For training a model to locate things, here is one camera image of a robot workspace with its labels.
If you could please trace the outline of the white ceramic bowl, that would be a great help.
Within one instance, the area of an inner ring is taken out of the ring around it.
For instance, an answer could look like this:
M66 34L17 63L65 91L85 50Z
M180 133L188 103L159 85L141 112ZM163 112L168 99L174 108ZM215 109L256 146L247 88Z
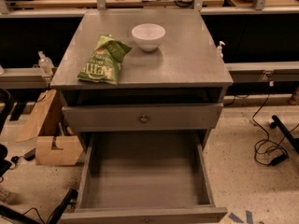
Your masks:
M132 29L135 43L144 51L154 51L161 44L165 29L154 23L139 24Z

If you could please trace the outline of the grey wooden drawer cabinet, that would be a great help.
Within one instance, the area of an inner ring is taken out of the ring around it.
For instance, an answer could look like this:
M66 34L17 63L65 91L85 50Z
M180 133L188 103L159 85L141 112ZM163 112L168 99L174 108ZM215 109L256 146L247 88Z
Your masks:
M132 29L143 23L165 29L154 51L142 50L133 40ZM116 85L78 79L99 35L113 35L132 48ZM51 86L63 106L192 105L222 104L232 82L198 11L108 9L85 14ZM193 131L205 143L212 129Z

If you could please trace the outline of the small white pump bottle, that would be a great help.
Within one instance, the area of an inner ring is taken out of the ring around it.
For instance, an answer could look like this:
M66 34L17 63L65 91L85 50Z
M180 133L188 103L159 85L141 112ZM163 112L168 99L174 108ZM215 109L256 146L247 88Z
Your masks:
M223 49L224 46L226 46L226 45L225 45L225 43L223 41L220 41L219 45L217 46L217 52L219 53L219 55L221 56L221 58L223 58L222 49Z

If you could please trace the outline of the blue tape mark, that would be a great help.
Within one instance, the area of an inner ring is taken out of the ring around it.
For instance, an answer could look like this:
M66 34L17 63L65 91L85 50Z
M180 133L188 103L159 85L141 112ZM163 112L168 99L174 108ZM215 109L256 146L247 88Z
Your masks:
M250 210L234 210L228 218L237 224L254 224L253 213Z

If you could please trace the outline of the black bar on floor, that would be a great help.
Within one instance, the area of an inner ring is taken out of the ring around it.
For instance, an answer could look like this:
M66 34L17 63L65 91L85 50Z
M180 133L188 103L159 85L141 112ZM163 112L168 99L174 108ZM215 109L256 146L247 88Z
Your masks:
M47 221L47 224L57 224L61 218L66 207L71 204L71 201L78 197L78 191L76 189L70 189L64 196L61 203L54 209Z

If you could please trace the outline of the black metal stand leg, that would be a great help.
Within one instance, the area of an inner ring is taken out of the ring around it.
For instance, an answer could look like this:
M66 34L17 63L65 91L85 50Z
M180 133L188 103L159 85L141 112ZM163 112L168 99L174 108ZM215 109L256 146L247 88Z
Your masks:
M299 153L299 138L294 138L291 134L291 132L285 127L283 122L279 119L278 116L273 115L272 116L272 123L270 124L270 127L272 129L275 129L278 127L281 132L285 135L287 140L290 142L292 147Z

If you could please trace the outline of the grey drawer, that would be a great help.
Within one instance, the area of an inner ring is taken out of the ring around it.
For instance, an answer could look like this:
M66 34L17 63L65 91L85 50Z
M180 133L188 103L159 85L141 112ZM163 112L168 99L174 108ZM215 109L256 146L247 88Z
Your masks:
M214 203L196 133L97 133L75 211L61 224L209 224L226 214Z
M64 106L75 133L215 128L222 104Z

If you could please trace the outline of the green chip bag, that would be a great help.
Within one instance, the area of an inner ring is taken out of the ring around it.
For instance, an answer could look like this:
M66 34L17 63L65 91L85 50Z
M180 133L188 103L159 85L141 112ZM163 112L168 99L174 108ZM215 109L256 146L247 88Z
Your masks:
M112 35L100 35L87 63L78 73L78 79L116 85L125 56L131 47Z

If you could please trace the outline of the clear plastic bottle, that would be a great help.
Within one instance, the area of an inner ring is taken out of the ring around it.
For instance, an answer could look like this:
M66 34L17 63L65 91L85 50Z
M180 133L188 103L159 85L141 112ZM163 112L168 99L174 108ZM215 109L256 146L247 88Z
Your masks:
M54 68L54 65L52 63L52 60L47 57L43 51L38 52L39 55L39 61L38 65L39 67L44 71L46 75L53 75L52 69Z

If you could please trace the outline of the brown cardboard box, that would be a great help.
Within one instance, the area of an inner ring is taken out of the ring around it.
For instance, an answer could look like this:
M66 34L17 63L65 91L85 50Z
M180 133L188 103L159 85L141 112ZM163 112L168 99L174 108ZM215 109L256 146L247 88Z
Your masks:
M16 138L17 142L36 140L36 165L73 166L83 148L70 128L64 126L59 92L42 92Z

